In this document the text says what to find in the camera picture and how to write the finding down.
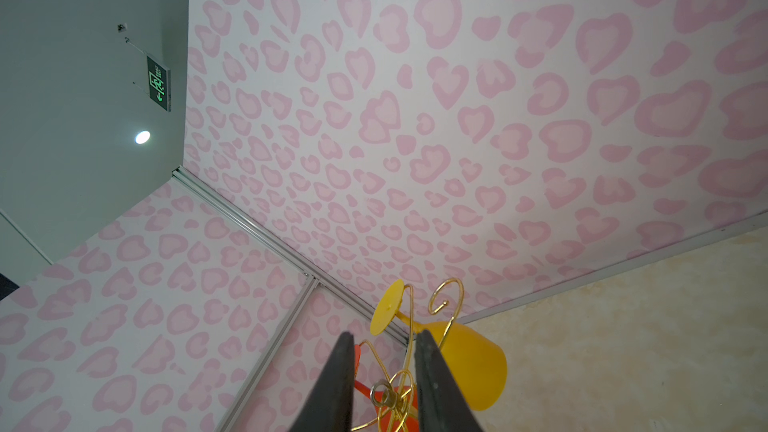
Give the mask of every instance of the gray ceiling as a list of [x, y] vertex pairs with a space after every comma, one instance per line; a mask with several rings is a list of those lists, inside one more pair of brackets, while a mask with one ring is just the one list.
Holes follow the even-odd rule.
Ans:
[[[133, 85], [145, 59], [125, 35], [171, 68], [172, 113]], [[2, 0], [0, 57], [0, 208], [56, 261], [180, 164], [187, 0]], [[0, 218], [0, 273], [44, 265]]]

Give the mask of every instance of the exit sign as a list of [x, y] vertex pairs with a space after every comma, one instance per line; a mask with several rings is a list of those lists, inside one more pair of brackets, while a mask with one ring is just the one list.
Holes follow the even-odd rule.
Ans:
[[170, 69], [166, 69], [147, 55], [149, 97], [170, 112]]

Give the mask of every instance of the ceiling light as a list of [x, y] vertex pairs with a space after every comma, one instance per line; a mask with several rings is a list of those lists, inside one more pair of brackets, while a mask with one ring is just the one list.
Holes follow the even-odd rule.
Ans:
[[137, 144], [143, 144], [147, 140], [149, 140], [149, 132], [146, 130], [142, 130], [141, 132], [139, 132], [139, 134], [136, 135]]

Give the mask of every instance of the yellow disc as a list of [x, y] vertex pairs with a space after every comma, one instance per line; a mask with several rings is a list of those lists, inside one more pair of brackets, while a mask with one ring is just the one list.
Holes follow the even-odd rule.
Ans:
[[376, 312], [373, 312], [373, 317], [371, 318], [371, 335], [379, 335], [386, 329], [389, 322], [395, 318], [395, 313], [400, 309], [402, 293], [406, 290], [405, 287], [406, 284], [399, 278], [384, 292], [384, 296], [376, 306]]

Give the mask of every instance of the heart patterned wallpaper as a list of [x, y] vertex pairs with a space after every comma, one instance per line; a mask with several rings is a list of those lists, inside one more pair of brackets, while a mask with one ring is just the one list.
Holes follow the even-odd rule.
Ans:
[[466, 312], [768, 208], [768, 0], [190, 0], [184, 164]]
[[168, 182], [0, 302], [0, 430], [213, 432], [303, 282]]
[[[402, 345], [385, 334], [372, 338], [367, 320], [327, 290], [315, 289], [240, 415], [235, 432], [288, 430], [342, 331], [352, 332], [356, 343], [372, 341], [390, 374], [402, 368], [406, 352]], [[356, 378], [367, 387], [384, 378], [365, 345], [361, 347]], [[356, 390], [352, 399], [354, 425], [376, 418], [373, 405], [360, 392]]]

